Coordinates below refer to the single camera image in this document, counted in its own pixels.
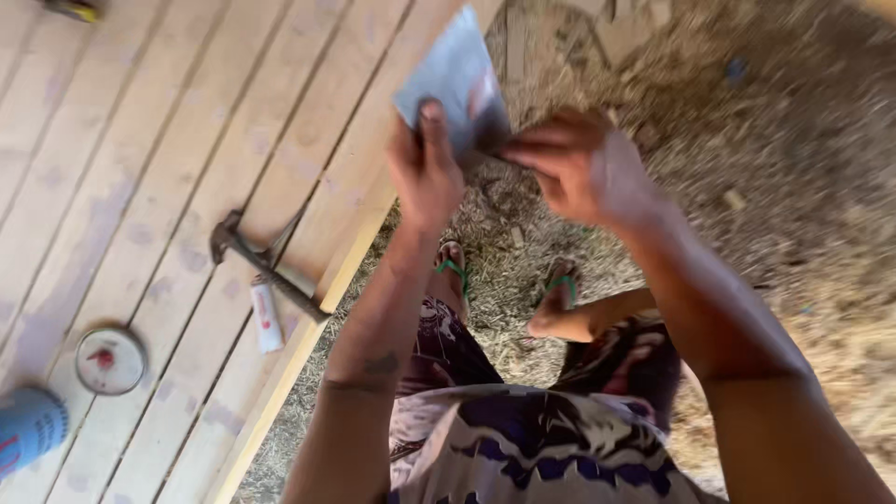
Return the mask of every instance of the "dark shorts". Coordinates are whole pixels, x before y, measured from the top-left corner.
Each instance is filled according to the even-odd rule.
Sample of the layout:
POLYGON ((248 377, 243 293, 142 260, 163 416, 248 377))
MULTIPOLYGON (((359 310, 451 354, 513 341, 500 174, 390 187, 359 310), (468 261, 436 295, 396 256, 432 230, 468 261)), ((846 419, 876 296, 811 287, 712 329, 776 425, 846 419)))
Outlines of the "dark shorts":
MULTIPOLYGON (((657 427, 668 431, 681 359, 666 325, 652 311, 627 318, 593 343, 568 343, 560 378, 550 390, 641 398, 652 408, 649 416, 657 427)), ((486 383, 504 381, 457 314, 426 296, 410 366, 396 397, 486 383)))

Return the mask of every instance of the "blue container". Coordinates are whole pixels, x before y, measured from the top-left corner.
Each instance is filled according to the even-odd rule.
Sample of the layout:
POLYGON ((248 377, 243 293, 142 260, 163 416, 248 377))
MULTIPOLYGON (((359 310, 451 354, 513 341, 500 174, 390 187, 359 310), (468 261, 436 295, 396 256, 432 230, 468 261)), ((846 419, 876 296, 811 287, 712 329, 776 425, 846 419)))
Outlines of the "blue container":
POLYGON ((0 480, 62 444, 68 411, 55 395, 19 388, 0 399, 0 480))

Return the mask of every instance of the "ground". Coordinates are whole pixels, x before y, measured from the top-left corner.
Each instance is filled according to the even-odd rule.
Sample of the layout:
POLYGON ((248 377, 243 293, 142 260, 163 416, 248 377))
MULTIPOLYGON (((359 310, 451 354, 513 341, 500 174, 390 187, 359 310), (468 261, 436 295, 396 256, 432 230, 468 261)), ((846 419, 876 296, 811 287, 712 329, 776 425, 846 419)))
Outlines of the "ground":
MULTIPOLYGON (((587 16, 559 2, 511 1, 487 41, 513 125, 572 103, 615 106, 633 133, 653 128, 643 146, 650 174, 763 295, 896 489, 896 30, 832 0, 675 0, 674 11, 610 70, 587 16), (531 42, 516 83, 504 78, 508 18, 525 23, 531 42), (732 59, 745 63, 742 78, 726 77, 732 59)), ((508 382, 548 386, 564 346, 527 343, 524 325, 552 261, 579 262, 583 301, 639 287, 641 272, 614 237, 550 215, 529 173, 486 166, 468 182, 446 236, 467 252, 470 330, 508 382)), ((276 501, 340 321, 399 219, 393 209, 235 502, 276 501)), ((670 450, 700 484, 724 491, 711 417, 686 380, 670 450)))

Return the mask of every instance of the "hammer head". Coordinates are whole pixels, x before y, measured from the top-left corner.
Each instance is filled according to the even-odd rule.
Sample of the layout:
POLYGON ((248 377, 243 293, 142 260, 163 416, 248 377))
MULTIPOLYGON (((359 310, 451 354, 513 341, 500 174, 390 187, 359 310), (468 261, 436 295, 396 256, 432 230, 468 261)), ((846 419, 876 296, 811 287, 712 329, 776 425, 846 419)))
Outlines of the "hammer head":
POLYGON ((215 265, 219 265, 224 261, 224 251, 233 242, 233 237, 237 234, 237 226, 239 219, 243 213, 239 210, 231 210, 224 218, 224 221, 218 222, 215 229, 211 232, 209 238, 209 247, 211 248, 211 261, 215 265))

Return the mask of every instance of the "t-shirt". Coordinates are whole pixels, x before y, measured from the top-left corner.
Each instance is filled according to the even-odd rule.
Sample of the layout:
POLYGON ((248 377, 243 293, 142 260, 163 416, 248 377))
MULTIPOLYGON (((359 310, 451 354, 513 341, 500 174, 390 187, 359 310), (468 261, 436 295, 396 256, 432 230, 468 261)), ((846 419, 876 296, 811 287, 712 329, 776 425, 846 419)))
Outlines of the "t-shirt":
POLYGON ((515 385, 395 401, 389 504, 725 502, 681 474, 633 397, 515 385))

